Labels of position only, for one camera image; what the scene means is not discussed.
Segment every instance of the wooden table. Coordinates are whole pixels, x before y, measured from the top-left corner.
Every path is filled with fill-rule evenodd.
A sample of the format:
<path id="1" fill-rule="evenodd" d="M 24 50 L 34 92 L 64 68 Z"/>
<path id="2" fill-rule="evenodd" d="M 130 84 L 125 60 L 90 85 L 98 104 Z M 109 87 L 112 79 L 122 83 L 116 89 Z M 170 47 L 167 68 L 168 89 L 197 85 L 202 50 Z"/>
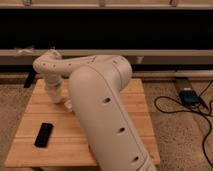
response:
<path id="1" fill-rule="evenodd" d="M 67 81 L 63 83 L 63 101 L 68 99 Z M 151 158 L 160 163 L 155 135 L 139 79 L 132 79 L 121 92 L 129 112 Z M 47 148 L 36 148 L 35 138 L 42 122 L 51 122 L 54 129 Z M 88 148 L 87 139 L 75 115 L 64 104 L 53 104 L 44 91 L 44 81 L 38 80 L 23 114 L 12 146 L 5 161 L 6 167 L 72 167 L 97 166 Z"/>

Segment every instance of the black wire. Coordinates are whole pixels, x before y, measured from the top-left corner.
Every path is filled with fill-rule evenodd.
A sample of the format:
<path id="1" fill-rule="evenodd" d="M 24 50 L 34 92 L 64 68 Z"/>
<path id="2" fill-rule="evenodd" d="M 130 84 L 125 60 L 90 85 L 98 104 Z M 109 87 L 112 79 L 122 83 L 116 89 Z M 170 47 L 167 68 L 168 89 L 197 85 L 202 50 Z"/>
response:
<path id="1" fill-rule="evenodd" d="M 209 87 L 211 86 L 212 83 L 213 83 L 213 80 L 210 81 L 210 83 L 206 86 L 206 88 L 200 93 L 199 97 L 201 97 L 209 89 Z M 185 109 L 180 109 L 180 110 L 175 110 L 175 111 L 162 110 L 158 106 L 158 101 L 161 100 L 161 99 L 171 100 L 171 101 L 177 103 L 178 105 L 180 105 L 181 107 L 183 107 Z M 208 110 L 207 113 L 205 113 L 205 112 L 201 111 L 201 109 L 200 109 L 201 104 L 199 104 L 198 106 L 194 106 L 194 107 L 184 106 L 178 100 L 175 100 L 175 99 L 168 97 L 168 96 L 159 96 L 159 97 L 155 98 L 155 100 L 154 100 L 155 107 L 162 113 L 174 114 L 174 113 L 190 112 L 190 113 L 197 114 L 197 115 L 203 117 L 206 120 L 206 122 L 208 123 L 208 131 L 207 131 L 206 135 L 204 136 L 204 138 L 202 140 L 202 150 L 203 150 L 203 154 L 204 154 L 207 162 L 213 168 L 213 162 L 209 159 L 209 156 L 208 156 L 207 150 L 206 150 L 206 146 L 205 146 L 206 141 L 207 141 L 209 135 L 212 132 L 212 124 L 211 124 L 211 121 L 208 118 L 208 117 L 213 117 L 213 115 L 211 115 L 212 114 L 212 104 L 213 104 L 213 99 L 209 101 L 209 104 L 208 104 L 209 110 Z"/>
<path id="2" fill-rule="evenodd" d="M 213 83 L 213 80 L 211 80 L 209 82 L 209 84 L 206 86 L 206 88 L 200 93 L 199 97 L 201 97 L 209 89 L 209 87 L 212 85 L 212 83 Z"/>

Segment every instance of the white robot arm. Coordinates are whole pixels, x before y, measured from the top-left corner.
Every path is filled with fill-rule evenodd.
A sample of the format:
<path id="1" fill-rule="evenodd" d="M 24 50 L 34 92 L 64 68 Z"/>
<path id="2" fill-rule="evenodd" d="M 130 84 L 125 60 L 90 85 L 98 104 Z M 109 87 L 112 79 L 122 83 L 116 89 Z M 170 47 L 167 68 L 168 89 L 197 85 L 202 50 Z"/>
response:
<path id="1" fill-rule="evenodd" d="M 62 60 L 50 50 L 34 61 L 34 68 L 44 74 L 46 89 L 58 87 L 61 74 L 70 75 L 73 109 L 103 171 L 156 171 L 119 97 L 132 76 L 124 57 Z"/>

